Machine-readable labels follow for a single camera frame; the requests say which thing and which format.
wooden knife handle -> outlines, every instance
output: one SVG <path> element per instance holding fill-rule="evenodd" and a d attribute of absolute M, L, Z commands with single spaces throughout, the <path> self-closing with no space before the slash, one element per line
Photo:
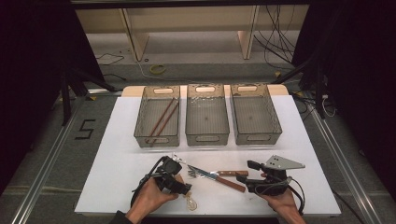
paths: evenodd
<path fill-rule="evenodd" d="M 248 171 L 218 171 L 218 174 L 227 176 L 248 175 Z"/>
<path fill-rule="evenodd" d="M 219 181 L 220 183 L 224 184 L 224 185 L 227 185 L 228 187 L 231 187 L 233 189 L 239 190 L 241 192 L 245 192 L 245 190 L 246 190 L 245 186 L 235 184 L 234 182 L 231 182 L 230 180 L 221 178 L 219 176 L 216 177 L 216 180 Z"/>

gray floor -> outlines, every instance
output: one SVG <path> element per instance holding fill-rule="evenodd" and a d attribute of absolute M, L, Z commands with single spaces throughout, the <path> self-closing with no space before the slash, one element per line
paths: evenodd
<path fill-rule="evenodd" d="M 298 32 L 288 32 L 288 34 L 295 42 Z M 224 84 L 250 81 L 270 82 L 276 78 L 275 72 L 280 71 L 285 74 L 288 71 L 275 69 L 266 64 L 263 49 L 257 41 L 254 42 L 251 59 L 243 60 L 236 32 L 153 34 L 144 55 L 144 59 L 148 59 L 148 62 L 141 62 L 142 69 L 132 60 L 126 36 L 89 35 L 89 39 L 97 57 L 105 53 L 124 56 L 121 61 L 111 65 L 104 64 L 112 63 L 120 57 L 107 55 L 107 58 L 103 57 L 98 60 L 102 64 L 101 69 L 104 74 L 115 74 L 126 78 L 122 80 L 115 76 L 105 76 L 107 83 L 119 88 L 130 85 L 187 84 L 203 81 Z M 270 55 L 268 60 L 277 66 L 287 67 L 274 55 Z M 155 79 L 143 76 L 142 73 L 154 77 L 149 73 L 149 66 L 157 63 L 165 65 L 167 70 L 164 74 L 160 77 L 155 76 Z M 297 76 L 285 83 L 289 91 L 299 90 L 297 84 L 300 77 Z M 94 84 L 86 84 L 89 89 L 101 89 Z M 27 223 L 107 223 L 111 219 L 111 217 L 84 217 L 74 213 L 74 207 L 118 97 L 112 94 L 94 94 L 93 96 L 95 98 L 85 99 L 77 113 L 76 121 L 71 127 Z M 296 101 L 296 106 L 300 111 L 305 111 L 303 103 Z M 41 164 L 47 158 L 61 130 L 62 113 L 62 102 L 55 102 L 47 122 L 35 141 L 34 150 L 26 155 L 0 198 L 0 223 L 11 222 L 24 195 L 35 180 Z M 330 186 L 352 206 L 360 217 L 363 217 L 360 207 L 315 123 L 313 113 L 315 112 L 308 109 L 301 114 L 301 117 Z M 77 137 L 87 136 L 87 133 L 79 131 L 84 119 L 94 119 L 85 125 L 86 128 L 93 129 L 92 136 L 90 139 L 78 140 Z M 337 114 L 334 117 L 327 116 L 326 122 L 373 202 L 382 223 L 396 223 L 395 202 L 381 185 L 370 164 L 359 153 L 359 147 L 342 117 Z M 308 223 L 359 223 L 343 202 L 338 198 L 337 202 L 342 210 L 341 216 L 306 217 L 305 219 Z"/>

human hand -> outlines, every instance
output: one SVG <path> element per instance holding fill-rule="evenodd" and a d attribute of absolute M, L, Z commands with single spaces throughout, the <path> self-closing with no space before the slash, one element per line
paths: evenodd
<path fill-rule="evenodd" d="M 269 196 L 258 194 L 259 197 L 265 199 L 268 202 L 268 205 L 274 209 L 281 217 L 285 218 L 285 220 L 291 223 L 303 224 L 305 221 L 300 216 L 296 202 L 294 201 L 293 194 L 290 189 L 286 189 L 283 194 L 277 196 Z"/>
<path fill-rule="evenodd" d="M 176 193 L 168 194 L 160 191 L 154 178 L 151 177 L 140 190 L 126 217 L 134 224 L 140 223 L 146 215 L 177 197 Z"/>

white table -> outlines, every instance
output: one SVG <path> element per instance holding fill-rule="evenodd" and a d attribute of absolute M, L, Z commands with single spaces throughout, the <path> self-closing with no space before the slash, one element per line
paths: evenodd
<path fill-rule="evenodd" d="M 247 160 L 266 162 L 272 155 L 301 162 L 304 169 L 288 170 L 300 182 L 305 193 L 306 216 L 338 216 L 341 211 L 320 167 L 318 158 L 308 138 L 298 110 L 291 96 L 273 95 L 283 133 L 274 146 L 237 146 L 233 137 L 232 113 L 227 101 L 230 136 L 225 147 L 189 147 L 186 141 L 186 95 L 181 94 L 180 146 L 141 148 L 134 139 L 134 126 L 140 106 L 140 97 L 120 97 L 113 109 L 105 135 L 97 152 L 91 172 L 76 207 L 84 215 L 127 212 L 139 180 L 149 172 L 155 162 L 172 152 L 188 164 L 207 171 L 249 170 L 249 178 L 262 179 L 260 172 L 248 169 Z M 253 193 L 241 193 L 206 178 L 190 178 L 183 165 L 181 174 L 186 183 L 192 184 L 192 198 L 198 208 L 190 211 L 186 199 L 166 203 L 152 216 L 160 217 L 273 217 L 276 213 L 267 202 Z M 234 177 L 226 177 L 237 182 Z M 295 183 L 291 185 L 301 192 Z"/>

sleeve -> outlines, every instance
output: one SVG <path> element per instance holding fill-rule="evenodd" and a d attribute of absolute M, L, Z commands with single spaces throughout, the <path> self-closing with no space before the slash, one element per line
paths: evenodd
<path fill-rule="evenodd" d="M 126 218 L 125 214 L 121 211 L 117 211 L 116 215 L 110 221 L 109 224 L 134 224 L 128 218 Z"/>

